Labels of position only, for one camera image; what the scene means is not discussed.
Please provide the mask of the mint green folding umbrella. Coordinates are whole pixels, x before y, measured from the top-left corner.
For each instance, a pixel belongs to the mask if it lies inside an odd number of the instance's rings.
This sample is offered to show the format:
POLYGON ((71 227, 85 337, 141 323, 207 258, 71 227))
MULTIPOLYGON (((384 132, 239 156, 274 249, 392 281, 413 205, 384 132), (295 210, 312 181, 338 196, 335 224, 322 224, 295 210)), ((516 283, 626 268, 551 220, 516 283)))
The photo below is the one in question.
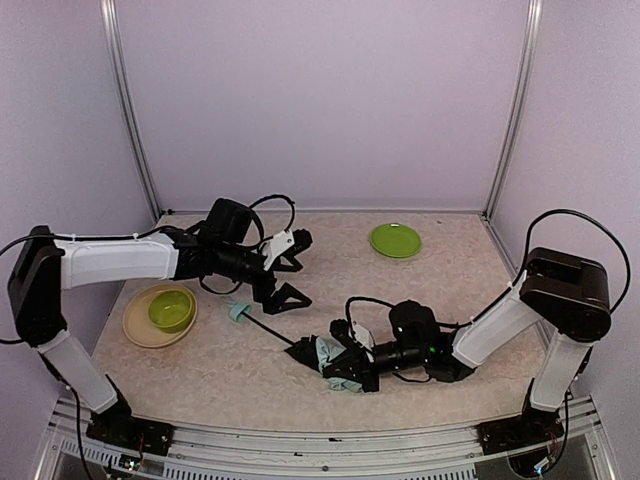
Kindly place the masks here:
MULTIPOLYGON (((297 341, 290 340, 289 338, 285 337, 284 335, 280 334, 279 332, 265 325, 261 321, 257 320, 254 316, 251 315, 251 306, 248 303, 238 301, 233 295, 223 295, 222 300, 227 305, 228 316, 232 321, 238 323, 241 320, 248 320, 252 322, 254 325, 261 328, 263 331, 283 341, 287 345, 286 348, 288 348, 289 346, 297 342, 297 341)), ((317 339, 316 349, 317 349, 318 360, 319 360, 319 370, 316 372, 318 372, 322 377, 323 377, 322 369, 328 363, 328 361, 335 358, 342 351, 346 350, 343 346, 339 345, 333 340, 317 337, 315 335, 312 335, 309 337, 302 337, 302 338, 317 339)), ((356 383, 350 380, 344 380, 340 378, 324 378, 324 380, 328 382, 332 390, 350 391, 352 393, 364 392, 362 390, 362 383, 356 383)))

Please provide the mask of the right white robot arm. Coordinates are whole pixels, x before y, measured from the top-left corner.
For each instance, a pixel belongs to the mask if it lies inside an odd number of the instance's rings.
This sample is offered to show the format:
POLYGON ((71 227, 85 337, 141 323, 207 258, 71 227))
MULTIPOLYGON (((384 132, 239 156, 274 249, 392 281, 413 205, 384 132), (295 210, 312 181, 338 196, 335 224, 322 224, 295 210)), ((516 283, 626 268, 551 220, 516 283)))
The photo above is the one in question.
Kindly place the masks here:
POLYGON ((350 381, 366 393, 378 391, 380 375, 418 367, 437 382, 455 383, 546 321, 555 332, 526 403, 554 412, 589 350, 610 330, 608 275, 595 260, 537 247, 514 284, 466 325, 440 324, 431 308, 413 300, 393 305, 388 318, 391 342, 374 344, 366 328, 337 319, 329 341, 303 337, 286 352, 324 378, 350 381))

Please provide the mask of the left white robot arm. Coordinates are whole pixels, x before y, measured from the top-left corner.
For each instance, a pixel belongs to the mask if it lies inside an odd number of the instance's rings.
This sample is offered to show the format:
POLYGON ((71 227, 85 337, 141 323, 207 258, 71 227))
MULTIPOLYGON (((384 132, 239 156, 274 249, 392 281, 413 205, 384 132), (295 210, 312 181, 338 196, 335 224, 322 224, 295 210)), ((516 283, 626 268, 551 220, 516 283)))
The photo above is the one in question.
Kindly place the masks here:
POLYGON ((254 206, 225 198, 186 229, 165 225, 124 236, 82 237, 36 226, 11 243, 21 248, 7 284, 15 341, 36 350, 95 416, 130 417, 119 389, 69 332, 62 292, 132 279, 203 281, 218 275, 249 285, 254 302, 268 315, 310 306, 310 298, 295 287, 279 285, 276 274, 301 270, 296 257, 311 247, 311 233, 286 227, 271 236, 261 234, 248 245, 251 226, 263 227, 254 206))

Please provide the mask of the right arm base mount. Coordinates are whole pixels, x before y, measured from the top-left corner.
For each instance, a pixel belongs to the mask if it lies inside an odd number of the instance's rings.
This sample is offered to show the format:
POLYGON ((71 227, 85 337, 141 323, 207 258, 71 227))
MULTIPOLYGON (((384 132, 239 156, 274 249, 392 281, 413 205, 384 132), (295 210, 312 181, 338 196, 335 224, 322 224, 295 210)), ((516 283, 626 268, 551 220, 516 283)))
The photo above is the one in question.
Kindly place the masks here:
POLYGON ((507 452, 559 439, 565 434, 559 410, 543 411, 531 406, 530 383, 519 414, 477 425, 478 440, 484 455, 507 452))

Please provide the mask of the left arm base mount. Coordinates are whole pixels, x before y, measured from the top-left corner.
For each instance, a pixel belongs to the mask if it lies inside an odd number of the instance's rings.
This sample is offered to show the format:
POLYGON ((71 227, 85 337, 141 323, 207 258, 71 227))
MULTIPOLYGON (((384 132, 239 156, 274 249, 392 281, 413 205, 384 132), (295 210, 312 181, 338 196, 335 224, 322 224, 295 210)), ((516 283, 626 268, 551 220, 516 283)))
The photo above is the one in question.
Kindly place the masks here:
POLYGON ((91 413, 86 436, 105 444, 135 450, 140 455, 149 453, 166 457, 175 427, 170 423, 133 416, 121 391, 109 376, 106 379, 115 390, 116 403, 103 413, 91 413))

